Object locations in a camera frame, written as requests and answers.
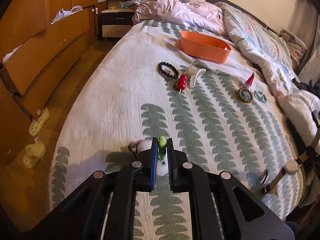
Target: floor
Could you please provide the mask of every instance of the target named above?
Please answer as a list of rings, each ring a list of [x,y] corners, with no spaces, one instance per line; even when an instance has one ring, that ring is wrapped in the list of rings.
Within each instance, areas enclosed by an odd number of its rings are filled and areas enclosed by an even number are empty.
[[[83,86],[117,41],[97,41],[83,54],[52,94],[46,105],[50,110],[50,117],[38,135],[38,140],[45,143],[47,151],[38,165],[34,169],[23,165],[24,150],[9,165],[0,164],[0,202],[20,231],[30,230],[46,216],[47,179],[63,124]]]

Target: orange plastic bin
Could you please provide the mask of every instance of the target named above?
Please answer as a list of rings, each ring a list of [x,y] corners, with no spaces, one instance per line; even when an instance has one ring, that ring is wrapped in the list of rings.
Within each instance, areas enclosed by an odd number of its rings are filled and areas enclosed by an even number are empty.
[[[231,47],[226,42],[208,35],[182,31],[181,50],[189,56],[225,63]]]

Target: black hair tie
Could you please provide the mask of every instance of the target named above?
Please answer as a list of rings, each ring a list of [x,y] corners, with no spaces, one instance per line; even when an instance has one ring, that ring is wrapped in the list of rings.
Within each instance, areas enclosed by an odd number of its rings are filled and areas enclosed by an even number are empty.
[[[166,66],[166,67],[170,68],[173,72],[175,72],[175,75],[171,75],[171,74],[169,73],[170,71],[165,71],[165,70],[163,70],[163,68],[162,68],[163,66]],[[172,64],[170,64],[170,63],[168,63],[168,62],[160,62],[160,63],[159,63],[159,71],[160,71],[161,74],[165,75],[165,76],[168,77],[168,78],[174,78],[174,79],[176,79],[176,78],[179,77],[179,72],[178,72],[178,70],[177,70]]]

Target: comforter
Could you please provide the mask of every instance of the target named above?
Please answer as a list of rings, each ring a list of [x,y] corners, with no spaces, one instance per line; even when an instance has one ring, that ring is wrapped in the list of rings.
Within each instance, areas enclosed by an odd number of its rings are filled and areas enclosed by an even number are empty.
[[[96,170],[113,172],[133,161],[128,144],[164,135],[175,149],[206,171],[229,171],[246,187],[270,169],[271,181],[297,150],[286,117],[264,77],[232,42],[225,64],[199,60],[179,49],[181,30],[214,34],[201,28],[146,20],[135,25],[107,54],[75,101],[61,131],[49,175],[49,204],[54,208]],[[180,73],[190,64],[208,71],[194,89],[179,94],[176,80],[158,72],[170,62]],[[267,103],[247,104],[236,92],[256,72],[254,90]],[[304,174],[286,175],[278,195],[262,201],[280,218],[298,204]],[[188,194],[173,194],[168,175],[157,177],[156,189],[138,193],[136,239],[191,239]]]

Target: black device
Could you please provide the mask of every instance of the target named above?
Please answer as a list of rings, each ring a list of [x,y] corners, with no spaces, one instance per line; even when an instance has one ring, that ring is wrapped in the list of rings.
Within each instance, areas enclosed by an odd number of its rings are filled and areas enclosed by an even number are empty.
[[[0,239],[133,239],[135,196],[155,186],[158,140],[120,171],[94,172],[32,230],[20,233],[0,206]],[[184,152],[167,146],[169,183],[174,193],[188,192],[193,240],[294,240],[293,231],[229,172],[205,172]],[[107,223],[103,224],[111,193]]]

